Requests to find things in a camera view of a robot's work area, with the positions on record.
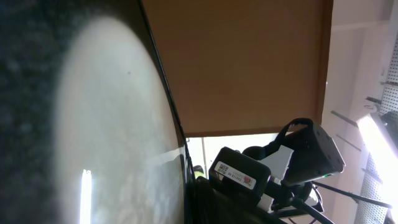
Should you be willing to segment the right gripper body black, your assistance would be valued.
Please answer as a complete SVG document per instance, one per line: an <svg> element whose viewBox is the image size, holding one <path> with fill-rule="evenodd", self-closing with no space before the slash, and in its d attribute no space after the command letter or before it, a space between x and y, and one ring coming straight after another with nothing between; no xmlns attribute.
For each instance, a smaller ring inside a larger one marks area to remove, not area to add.
<svg viewBox="0 0 398 224"><path fill-rule="evenodd" d="M284 203L325 223L325 216L294 195ZM195 181L192 207L194 223L283 223L279 217L258 207L244 208L233 203L227 196L216 191L209 179L203 177Z"/></svg>

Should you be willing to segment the black smartphone with white circles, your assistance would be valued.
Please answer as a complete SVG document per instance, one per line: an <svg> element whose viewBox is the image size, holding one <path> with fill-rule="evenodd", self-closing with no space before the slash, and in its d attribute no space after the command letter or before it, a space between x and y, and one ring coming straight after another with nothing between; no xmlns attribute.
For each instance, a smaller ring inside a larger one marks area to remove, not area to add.
<svg viewBox="0 0 398 224"><path fill-rule="evenodd" d="M142 1L1 2L1 222L191 223Z"/></svg>

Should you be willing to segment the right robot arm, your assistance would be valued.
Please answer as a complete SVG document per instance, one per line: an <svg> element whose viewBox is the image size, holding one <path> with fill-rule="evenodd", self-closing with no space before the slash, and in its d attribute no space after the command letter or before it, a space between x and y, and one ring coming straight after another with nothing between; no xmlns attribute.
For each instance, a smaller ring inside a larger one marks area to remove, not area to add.
<svg viewBox="0 0 398 224"><path fill-rule="evenodd" d="M293 151L281 182L261 160L286 147ZM294 194L294 187L341 173L344 160L334 140L309 118L296 118L266 146L243 152L221 148L209 178L195 181L192 202L194 223L282 223L277 212L294 207L320 223L330 219Z"/></svg>

